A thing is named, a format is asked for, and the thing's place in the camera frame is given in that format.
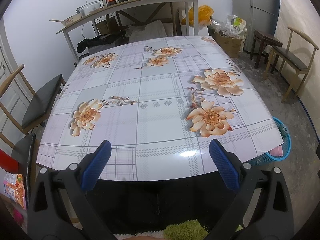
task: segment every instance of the gray floor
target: gray floor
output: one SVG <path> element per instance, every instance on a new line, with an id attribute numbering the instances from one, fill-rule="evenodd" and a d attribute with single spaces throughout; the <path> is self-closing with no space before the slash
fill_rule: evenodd
<path id="1" fill-rule="evenodd" d="M 264 168 L 271 170 L 273 166 L 277 166 L 282 170 L 290 192 L 294 229 L 297 232 L 320 200 L 320 179 L 317 175 L 320 161 L 316 155 L 318 141 L 301 103 L 293 99 L 293 93 L 291 92 L 286 103 L 281 103 L 282 96 L 288 89 L 287 83 L 281 77 L 277 77 L 277 72 L 269 73 L 269 78 L 263 80 L 262 75 L 266 69 L 263 59 L 260 61 L 259 69 L 254 69 L 255 57 L 250 60 L 247 53 L 242 53 L 239 59 L 233 61 L 256 88 L 272 116 L 280 119 L 289 128 L 292 140 L 290 155 L 287 159 Z M 259 192 L 255 192 L 252 205 L 244 217 L 245 225 L 250 220 L 258 197 Z"/>

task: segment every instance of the blue plastic basket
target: blue plastic basket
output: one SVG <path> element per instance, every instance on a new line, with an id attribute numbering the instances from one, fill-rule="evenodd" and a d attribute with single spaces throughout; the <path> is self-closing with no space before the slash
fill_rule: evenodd
<path id="1" fill-rule="evenodd" d="M 283 124 L 278 118 L 273 117 L 273 120 L 275 120 L 278 128 L 281 124 Z M 281 145 L 281 147 L 283 151 L 283 157 L 271 156 L 269 153 L 264 153 L 258 157 L 255 157 L 252 160 L 249 160 L 248 162 L 253 166 L 261 166 L 274 161 L 276 162 L 283 161 L 285 158 L 289 156 L 289 153 L 291 150 L 290 134 L 288 134 L 287 137 L 283 139 L 283 144 Z"/>

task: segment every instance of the table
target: table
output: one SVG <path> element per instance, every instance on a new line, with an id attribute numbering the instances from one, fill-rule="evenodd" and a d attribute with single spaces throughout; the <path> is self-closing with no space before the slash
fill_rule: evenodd
<path id="1" fill-rule="evenodd" d="M 92 25 L 93 25 L 94 31 L 95 31 L 96 35 L 98 36 L 99 33 L 98 33 L 98 30 L 97 30 L 97 27 L 96 27 L 95 19 L 97 19 L 99 17 L 105 16 L 107 14 L 111 14 L 111 13 L 114 13 L 114 12 L 117 12 L 117 11 L 122 11 L 122 10 L 126 10 L 126 9 L 129 9 L 129 8 L 141 6 L 141 5 L 154 4 L 154 3 L 166 3 L 166 2 L 171 3 L 172 20 L 174 22 L 175 22 L 175 20 L 174 20 L 174 12 L 173 12 L 173 8 L 172 8 L 172 2 L 184 2 L 185 3 L 186 12 L 189 11 L 188 3 L 189 2 L 193 3 L 193 7 L 195 8 L 194 14 L 193 14 L 194 15 L 194 23 L 195 23 L 194 35 L 198 35 L 198 33 L 199 33 L 198 0 L 129 0 L 129 1 L 117 3 L 117 4 L 112 5 L 112 6 L 108 6 L 106 8 L 102 8 L 101 10 L 98 10 L 98 11 L 92 13 L 92 14 L 89 14 L 89 15 L 81 18 L 80 20 L 70 24 L 68 27 L 65 27 L 62 30 L 58 31 L 57 34 L 63 32 L 73 57 L 75 58 L 76 62 L 79 63 L 79 57 L 78 57 L 78 55 L 76 53 L 75 48 L 72 45 L 70 36 L 68 34 L 71 30 L 73 30 L 73 29 L 75 29 L 75 28 L 77 28 L 77 27 L 79 27 L 79 26 L 81 26 L 81 25 L 83 25 L 83 24 L 85 24 L 87 22 L 92 21 Z M 186 13 L 186 21 L 187 21 L 187 35 L 189 35 L 189 14 L 188 13 Z"/>
<path id="2" fill-rule="evenodd" d="M 217 85 L 206 82 L 209 74 Z M 255 88 L 211 37 L 159 38 L 81 59 L 52 109 L 37 162 L 62 170 L 107 139 L 112 154 L 101 179 L 185 178 L 217 171 L 214 138 L 241 162 L 283 143 Z"/>
<path id="3" fill-rule="evenodd" d="M 254 47 L 256 45 L 256 41 L 258 41 L 260 43 L 260 47 L 259 47 L 259 52 L 258 52 L 256 64 L 254 65 L 255 69 L 257 69 L 259 67 L 261 55 L 262 55 L 262 52 L 264 51 L 266 45 L 270 45 L 270 46 L 275 45 L 275 46 L 282 47 L 282 42 L 280 42 L 276 37 L 272 36 L 271 34 L 261 32 L 259 30 L 254 30 L 250 59 L 252 59 L 252 57 L 253 57 L 253 52 L 254 52 Z M 268 56 L 269 56 L 269 54 L 266 55 L 264 63 L 267 62 Z M 273 63 L 274 67 L 277 64 L 278 59 L 279 59 L 279 56 L 276 55 L 275 61 Z"/>

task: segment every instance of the gray refrigerator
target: gray refrigerator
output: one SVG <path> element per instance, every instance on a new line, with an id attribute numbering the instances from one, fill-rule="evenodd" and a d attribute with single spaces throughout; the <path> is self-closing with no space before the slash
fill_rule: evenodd
<path id="1" fill-rule="evenodd" d="M 280 0 L 233 0 L 233 14 L 247 21 L 246 51 L 251 51 L 254 30 L 274 35 L 279 17 Z"/>

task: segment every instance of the chair seat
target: chair seat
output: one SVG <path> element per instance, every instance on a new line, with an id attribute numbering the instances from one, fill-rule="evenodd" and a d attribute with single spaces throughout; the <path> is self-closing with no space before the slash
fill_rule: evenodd
<path id="1" fill-rule="evenodd" d="M 11 157 L 19 163 L 19 174 L 23 175 L 23 185 L 26 193 L 26 204 L 30 201 L 30 177 L 33 149 L 36 141 L 36 134 L 31 133 L 18 141 L 11 153 Z"/>
<path id="2" fill-rule="evenodd" d="M 49 108 L 52 105 L 51 103 L 55 100 L 57 90 L 61 85 L 61 81 L 62 74 L 50 80 L 36 92 L 23 117 L 21 124 L 22 129 L 27 128 L 35 120 L 41 118 L 48 112 Z"/>
<path id="3" fill-rule="evenodd" d="M 296 68 L 300 71 L 306 71 L 308 67 L 291 51 L 287 50 L 286 48 L 272 46 L 273 49 L 276 51 L 279 56 L 284 56 L 287 60 L 289 60 Z"/>

